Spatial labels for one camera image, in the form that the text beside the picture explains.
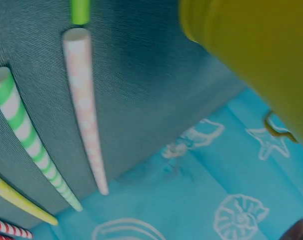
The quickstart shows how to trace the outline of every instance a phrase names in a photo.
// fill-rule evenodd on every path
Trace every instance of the yellow straw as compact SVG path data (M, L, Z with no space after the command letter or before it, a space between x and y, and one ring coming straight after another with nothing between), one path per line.
M11 188L6 182L0 178L0 196L8 202L14 204L25 212L39 218L51 225L57 225L58 221L52 215L48 214L38 206L24 198L17 191Z

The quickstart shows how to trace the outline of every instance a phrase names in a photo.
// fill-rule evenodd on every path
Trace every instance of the teal fabric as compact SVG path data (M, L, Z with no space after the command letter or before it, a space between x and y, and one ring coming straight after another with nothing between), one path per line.
M262 124L246 90L35 240L277 240L303 217L303 148ZM274 117L275 128L284 129Z

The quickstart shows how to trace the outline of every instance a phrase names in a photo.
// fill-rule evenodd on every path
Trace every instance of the green straw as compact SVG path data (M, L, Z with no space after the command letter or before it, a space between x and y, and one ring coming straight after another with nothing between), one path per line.
M76 25L84 25L90 20L90 0L70 0L71 21Z
M60 195L76 211L80 212L83 207L68 187L42 144L24 107L8 67L0 67L0 110L21 145L41 170L42 174L56 188Z

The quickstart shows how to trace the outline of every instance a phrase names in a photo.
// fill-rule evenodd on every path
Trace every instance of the yellow object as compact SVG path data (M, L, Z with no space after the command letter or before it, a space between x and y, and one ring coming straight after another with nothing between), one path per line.
M180 0L179 18L303 144L303 0Z
M17 191L11 188L6 182L0 178L0 196L6 199L8 202L14 204L18 208L24 210L25 212L39 218L51 225L57 225L58 221L56 218L40 209L38 206L28 201Z

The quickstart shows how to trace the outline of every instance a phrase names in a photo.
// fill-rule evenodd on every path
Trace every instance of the spiral shell drawing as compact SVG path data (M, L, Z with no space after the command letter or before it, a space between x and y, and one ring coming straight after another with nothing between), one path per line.
M92 240L166 240L150 224L135 218L120 218L98 225Z
M224 125L204 118L185 131L174 143L168 144L162 155L167 159L181 157L188 149L210 145L224 130Z
M215 213L213 228L222 240L250 240L269 209L256 198L229 195Z

